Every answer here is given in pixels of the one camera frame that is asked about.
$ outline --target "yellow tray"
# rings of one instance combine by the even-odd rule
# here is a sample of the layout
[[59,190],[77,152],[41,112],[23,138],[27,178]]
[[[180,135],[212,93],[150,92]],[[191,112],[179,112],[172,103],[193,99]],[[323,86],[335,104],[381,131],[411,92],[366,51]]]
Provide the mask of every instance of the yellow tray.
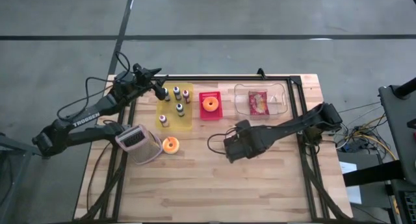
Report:
[[[178,86],[181,90],[181,100],[176,101],[174,95],[174,87]],[[157,101],[156,109],[156,127],[162,131],[191,131],[192,130],[192,98],[194,95],[194,85],[191,83],[174,83],[169,82],[163,85],[163,88],[169,90],[170,101]],[[182,91],[188,90],[190,103],[185,104],[182,96]],[[185,115],[179,117],[176,111],[176,104],[181,103],[185,111]],[[160,115],[166,116],[169,122],[169,127],[163,127],[159,121]]]

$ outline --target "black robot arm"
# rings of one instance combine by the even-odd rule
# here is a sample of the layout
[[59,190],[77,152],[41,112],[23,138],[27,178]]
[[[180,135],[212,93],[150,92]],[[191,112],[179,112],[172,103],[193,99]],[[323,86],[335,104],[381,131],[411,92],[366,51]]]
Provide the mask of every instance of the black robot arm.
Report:
[[304,131],[309,143],[322,140],[323,131],[338,131],[342,119],[332,104],[322,103],[306,114],[277,126],[251,126],[248,120],[238,122],[235,134],[224,140],[226,156],[232,163],[240,158],[253,158],[264,153],[285,136]]
[[53,156],[63,152],[69,146],[95,140],[111,140],[125,130],[121,125],[110,123],[82,132],[70,133],[70,131],[100,116],[119,113],[132,100],[151,89],[155,91],[158,99],[163,100],[165,92],[162,86],[166,77],[152,81],[154,75],[160,70],[161,68],[148,70],[135,64],[132,73],[124,71],[114,78],[108,94],[96,104],[63,119],[56,119],[32,139],[33,144],[38,146],[43,156]]

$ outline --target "snack package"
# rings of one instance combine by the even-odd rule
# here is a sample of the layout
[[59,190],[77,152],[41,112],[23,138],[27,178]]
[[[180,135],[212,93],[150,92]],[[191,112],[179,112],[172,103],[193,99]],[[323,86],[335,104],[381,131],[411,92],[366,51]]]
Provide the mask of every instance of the snack package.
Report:
[[250,115],[269,115],[267,107],[267,92],[248,92]]

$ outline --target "white paper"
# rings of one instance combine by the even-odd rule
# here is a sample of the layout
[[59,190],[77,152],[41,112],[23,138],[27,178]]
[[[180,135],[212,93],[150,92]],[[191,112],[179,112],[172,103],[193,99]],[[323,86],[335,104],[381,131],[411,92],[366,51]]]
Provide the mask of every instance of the white paper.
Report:
[[[339,162],[339,165],[341,166],[341,171],[343,174],[357,170],[357,164]],[[359,186],[347,187],[346,194],[348,195],[348,199],[351,203],[361,204],[361,193],[359,191]]]

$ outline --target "orange donut toy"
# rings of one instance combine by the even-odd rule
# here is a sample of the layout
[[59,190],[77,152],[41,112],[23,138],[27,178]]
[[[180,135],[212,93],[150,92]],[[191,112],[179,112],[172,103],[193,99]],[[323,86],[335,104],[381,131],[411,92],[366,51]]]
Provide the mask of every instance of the orange donut toy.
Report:
[[215,97],[207,97],[203,100],[202,107],[208,112],[213,112],[218,108],[218,99]]
[[179,150],[179,140],[174,137],[167,137],[162,143],[163,151],[168,154],[174,154]]

